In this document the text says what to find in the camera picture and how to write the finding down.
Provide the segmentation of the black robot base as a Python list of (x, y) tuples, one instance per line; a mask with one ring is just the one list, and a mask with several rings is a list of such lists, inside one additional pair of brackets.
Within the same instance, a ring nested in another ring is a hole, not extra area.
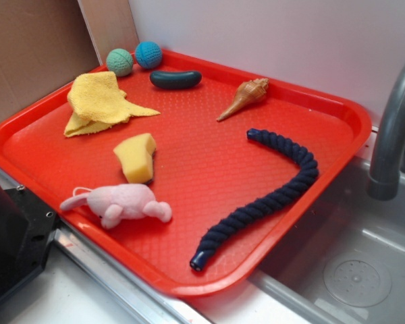
[(25, 187), (0, 186), (0, 304), (42, 273), (56, 212)]

